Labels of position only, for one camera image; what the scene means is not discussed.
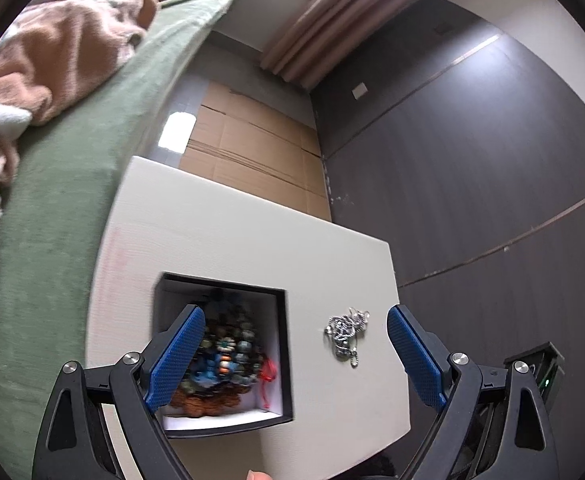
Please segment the person's left hand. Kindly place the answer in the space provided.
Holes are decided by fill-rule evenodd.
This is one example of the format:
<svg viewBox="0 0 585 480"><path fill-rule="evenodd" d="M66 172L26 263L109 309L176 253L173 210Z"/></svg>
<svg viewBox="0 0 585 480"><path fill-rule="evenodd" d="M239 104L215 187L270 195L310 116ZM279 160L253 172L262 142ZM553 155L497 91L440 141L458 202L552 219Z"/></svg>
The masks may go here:
<svg viewBox="0 0 585 480"><path fill-rule="evenodd" d="M250 470L247 474L247 480L272 480L272 478L265 472Z"/></svg>

